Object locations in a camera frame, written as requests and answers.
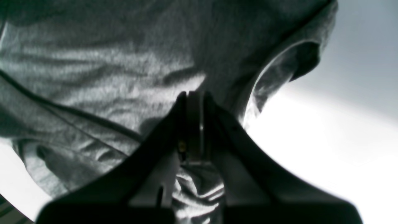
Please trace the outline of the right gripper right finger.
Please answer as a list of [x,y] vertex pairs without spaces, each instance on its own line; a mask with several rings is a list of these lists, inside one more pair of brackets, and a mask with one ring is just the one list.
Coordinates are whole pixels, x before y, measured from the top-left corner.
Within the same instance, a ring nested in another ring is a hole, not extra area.
[[203,96],[203,158],[225,187],[225,224],[362,224],[348,201],[298,178],[268,156],[238,121]]

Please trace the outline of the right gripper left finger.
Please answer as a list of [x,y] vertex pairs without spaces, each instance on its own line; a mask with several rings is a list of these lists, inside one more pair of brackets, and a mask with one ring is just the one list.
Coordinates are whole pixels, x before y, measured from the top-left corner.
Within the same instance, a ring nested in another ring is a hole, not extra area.
[[178,118],[182,92],[168,116],[118,167],[49,203],[37,224],[174,224],[172,194],[180,166]]

